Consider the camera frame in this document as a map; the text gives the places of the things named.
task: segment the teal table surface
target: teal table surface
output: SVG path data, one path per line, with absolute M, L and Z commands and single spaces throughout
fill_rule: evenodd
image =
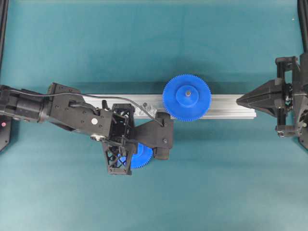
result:
M 214 94 L 245 93 L 301 52 L 296 0 L 11 0 L 0 83 L 161 93 L 192 73 Z M 308 152 L 275 123 L 175 121 L 170 159 L 124 177 L 107 175 L 87 136 L 16 122 L 0 154 L 0 230 L 307 230 Z

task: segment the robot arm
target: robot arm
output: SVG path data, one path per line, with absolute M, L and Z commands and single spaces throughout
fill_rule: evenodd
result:
M 156 159 L 169 158 L 173 145 L 170 115 L 157 112 L 152 121 L 135 127 L 134 111 L 130 103 L 114 104 L 110 109 L 104 100 L 102 108 L 95 108 L 84 101 L 79 90 L 56 83 L 47 95 L 0 85 L 0 115 L 25 122 L 49 121 L 90 136 L 102 143 L 110 174 L 131 175 L 130 161 L 138 143 L 152 148 Z

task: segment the screw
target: screw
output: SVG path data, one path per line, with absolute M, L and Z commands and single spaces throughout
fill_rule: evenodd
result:
M 185 92 L 185 95 L 188 97 L 192 94 L 192 92 L 190 90 L 188 90 L 187 92 Z

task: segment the wire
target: wire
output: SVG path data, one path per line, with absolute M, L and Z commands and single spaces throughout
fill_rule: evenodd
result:
M 88 94 L 82 94 L 82 93 L 76 93 L 76 92 L 61 92 L 61 93 L 56 93 L 56 94 L 33 94 L 33 93 L 23 92 L 21 90 L 9 89 L 9 91 L 19 93 L 19 94 L 23 94 L 23 95 L 28 95 L 28 96 L 35 96 L 35 97 L 53 97 L 53 96 L 60 96 L 60 95 L 78 95 L 78 96 L 86 96 L 86 97 L 95 98 L 95 99 L 124 100 L 124 101 L 128 101 L 128 102 L 132 103 L 133 105 L 135 105 L 136 107 L 138 107 L 140 110 L 142 110 L 144 113 L 146 113 L 149 118 L 151 118 L 152 120 L 157 122 L 160 126 L 162 126 L 162 127 L 164 126 L 161 122 L 159 122 L 157 119 L 155 119 L 153 116 L 151 116 L 144 108 L 139 106 L 136 102 L 134 102 L 133 100 L 130 100 L 128 98 L 124 98 L 124 97 L 96 96 L 96 95 L 88 95 Z

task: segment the metal rail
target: metal rail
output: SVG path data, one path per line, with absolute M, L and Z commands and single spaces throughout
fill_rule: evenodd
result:
M 97 96 L 116 96 L 129 98 L 139 105 L 143 106 L 148 113 L 155 116 L 157 111 L 165 111 L 162 103 L 162 95 L 160 94 L 94 94 Z M 212 95 L 212 103 L 210 109 L 201 119 L 253 119 L 256 112 L 254 109 L 245 108 L 237 105 L 236 99 L 242 95 Z M 84 97 L 87 103 L 94 107 L 102 107 L 102 100 Z M 108 106 L 111 108 L 114 103 L 125 103 L 123 100 L 107 100 Z M 138 119 L 147 119 L 148 116 L 136 108 L 134 115 Z

